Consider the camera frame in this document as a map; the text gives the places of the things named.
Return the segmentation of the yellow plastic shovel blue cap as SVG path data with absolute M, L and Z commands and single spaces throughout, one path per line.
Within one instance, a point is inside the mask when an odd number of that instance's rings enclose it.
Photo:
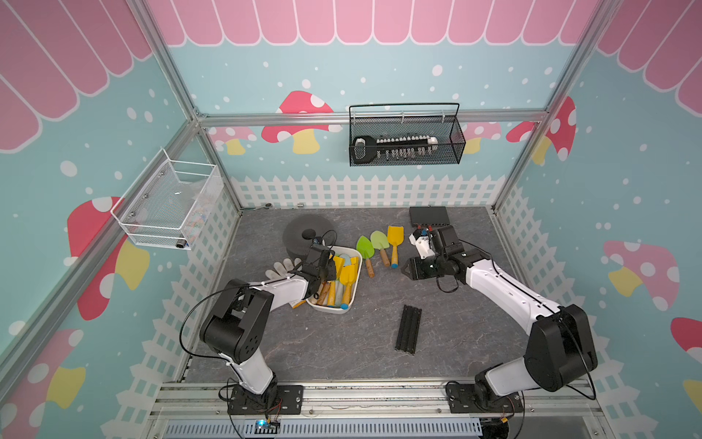
M 392 248 L 390 265 L 392 268 L 398 268 L 399 264 L 399 247 L 404 241 L 404 228 L 402 226 L 389 226 L 388 241 Z

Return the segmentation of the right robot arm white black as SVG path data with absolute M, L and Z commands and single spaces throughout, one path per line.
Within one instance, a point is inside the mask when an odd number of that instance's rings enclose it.
M 475 376 L 475 397 L 488 404 L 523 391 L 555 393 L 598 366 L 592 330 L 578 305 L 560 305 L 506 274 L 492 254 L 458 237 L 452 226 L 415 230 L 409 242 L 417 256 L 402 271 L 412 280 L 453 278 L 467 285 L 512 318 L 528 336 L 525 353 Z

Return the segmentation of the red trowel wooden handle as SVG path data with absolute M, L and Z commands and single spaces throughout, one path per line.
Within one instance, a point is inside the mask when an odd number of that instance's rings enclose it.
M 321 305 L 321 307 L 327 306 L 327 301 L 329 298 L 329 293 L 332 289 L 332 285 L 332 282 L 325 282 L 322 285 L 321 290 L 318 294 L 318 298 L 316 299 L 316 305 Z

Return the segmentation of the bright green trowel wooden handle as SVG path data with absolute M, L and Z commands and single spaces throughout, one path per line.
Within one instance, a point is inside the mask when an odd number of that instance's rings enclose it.
M 358 239 L 358 242 L 356 243 L 356 250 L 362 256 L 362 259 L 363 259 L 365 266 L 366 266 L 366 269 L 367 269 L 367 274 L 369 275 L 370 278 L 374 278 L 375 271 L 373 269 L 371 258 L 375 254 L 375 249 L 374 249 L 370 239 L 366 236 L 360 236 Z

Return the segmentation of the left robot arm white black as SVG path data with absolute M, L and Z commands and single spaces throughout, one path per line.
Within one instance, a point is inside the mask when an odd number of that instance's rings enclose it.
M 314 243 L 302 264 L 275 280 L 244 283 L 233 280 L 203 320 L 199 338 L 216 357 L 224 360 L 251 395 L 274 391 L 275 374 L 266 364 L 260 345 L 275 309 L 305 301 L 333 278 L 332 248 Z

